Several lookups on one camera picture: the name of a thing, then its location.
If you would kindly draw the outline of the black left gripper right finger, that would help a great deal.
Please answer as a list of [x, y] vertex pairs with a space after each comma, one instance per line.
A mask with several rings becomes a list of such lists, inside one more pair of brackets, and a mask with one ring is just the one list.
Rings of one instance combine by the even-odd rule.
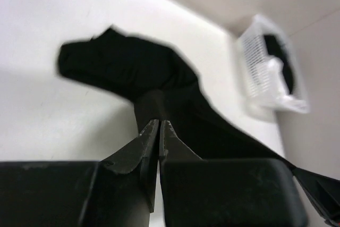
[[160, 184], [166, 226], [307, 226], [287, 166], [273, 158], [202, 159], [160, 126]]

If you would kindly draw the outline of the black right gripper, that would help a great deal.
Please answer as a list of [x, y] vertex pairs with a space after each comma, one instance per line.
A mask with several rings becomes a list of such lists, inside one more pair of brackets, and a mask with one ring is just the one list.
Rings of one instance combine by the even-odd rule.
[[339, 180], [295, 168], [293, 174], [326, 224], [339, 224]]

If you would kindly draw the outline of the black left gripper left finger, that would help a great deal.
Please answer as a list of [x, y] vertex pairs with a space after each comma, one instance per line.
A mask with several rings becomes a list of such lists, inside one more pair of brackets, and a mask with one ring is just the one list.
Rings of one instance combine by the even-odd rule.
[[148, 226], [159, 121], [102, 161], [1, 163], [1, 226]]

